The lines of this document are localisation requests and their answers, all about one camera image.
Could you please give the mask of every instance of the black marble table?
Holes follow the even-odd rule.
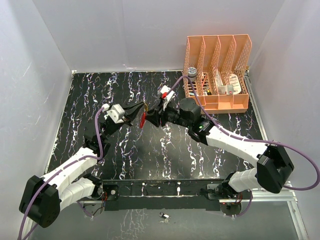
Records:
[[[180,71],[78,73],[65,105],[48,171],[68,160],[84,142],[85,126],[105,103],[145,101],[157,104],[157,90],[172,86]],[[185,97],[183,82],[174,102]],[[226,129],[262,139],[251,103],[246,113],[215,114]],[[92,173],[103,180],[224,179],[230,172],[251,166],[247,161],[219,149],[193,141],[187,129],[167,123],[155,127],[146,122],[139,128],[140,114],[132,127],[122,127],[110,139],[111,148]]]

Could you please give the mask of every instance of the purple hose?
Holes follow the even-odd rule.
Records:
[[[213,124],[220,129],[221,132],[223,132],[224,134],[228,135],[229,137],[233,138],[233,139],[237,139],[237,140],[242,140],[243,137],[239,137],[239,136],[235,136],[232,134],[229,134],[221,125],[219,125],[210,115],[209,113],[207,113],[207,111],[205,110],[205,108],[201,105],[201,102],[197,96],[196,90],[194,88],[194,85],[192,84],[191,79],[188,76],[181,76],[179,77],[179,79],[175,82],[175,84],[172,86],[172,88],[169,90],[169,92],[167,94],[169,94],[178,84],[179,82],[183,79],[183,78],[187,78],[189,80],[189,83],[191,85],[192,91],[194,93],[194,96],[196,98],[196,101],[198,102],[200,108],[202,109],[202,111],[204,112],[204,114],[213,122]],[[316,171],[316,181],[314,184],[312,184],[311,186],[307,186],[307,187],[292,187],[292,186],[283,186],[284,188],[287,189],[291,189],[291,190],[297,190],[297,191],[306,191],[306,190],[310,190],[310,189],[314,189],[316,186],[318,186],[318,184],[320,183],[320,170],[317,166],[317,164],[305,153],[303,153],[302,151],[300,151],[299,149],[296,149],[292,146],[289,146],[287,144],[281,143],[281,142],[274,142],[274,141],[267,141],[267,140],[257,140],[257,139],[248,139],[245,138],[244,139],[245,142],[252,142],[252,143],[265,143],[265,144],[277,144],[279,146],[283,146],[285,148],[291,149],[294,152],[300,154],[301,156],[303,156],[305,159],[307,159],[312,166],[314,167],[315,171]]]
[[[100,149],[100,155],[99,157],[97,156],[90,156],[90,155],[86,155],[86,156],[82,156],[80,157],[78,160],[75,160],[71,163],[69,163],[68,165],[66,165],[63,170],[65,170],[66,168],[70,167],[71,165],[77,163],[78,161],[81,161],[83,159],[86,159],[86,158],[93,158],[93,159],[97,159],[98,161],[102,159],[103,157],[103,148],[102,148],[102,143],[101,143],[101,138],[100,138],[100,131],[99,131],[99,126],[98,126],[98,117],[99,117],[99,114],[104,110],[104,108],[100,108],[98,110],[98,112],[95,114],[95,118],[94,118],[94,125],[95,125],[95,133],[96,133],[96,137],[98,139],[98,145],[99,145],[99,149]],[[27,237],[32,233],[33,230],[35,230],[36,226],[35,225],[26,235],[25,237],[22,239],[22,232],[23,232],[23,229],[24,229],[24,226],[25,226],[25,223],[26,223],[26,220],[27,220],[27,216],[28,216],[28,213],[30,211],[30,208],[32,206],[32,204],[34,203],[34,201],[36,200],[37,196],[39,195],[39,193],[41,192],[42,189],[44,189],[44,187],[52,180],[54,179],[56,176],[58,176],[60,173],[62,172],[62,170],[60,169],[59,171],[57,171],[55,174],[53,174],[45,183],[43,183],[41,185],[41,187],[39,187],[39,189],[35,192],[35,194],[33,195],[33,197],[31,198],[31,201],[29,202],[26,210],[25,210],[25,213],[23,215],[23,219],[22,219],[22,222],[21,222],[21,226],[20,226],[20,230],[19,230],[19,235],[18,235],[18,240],[25,240],[27,239]]]

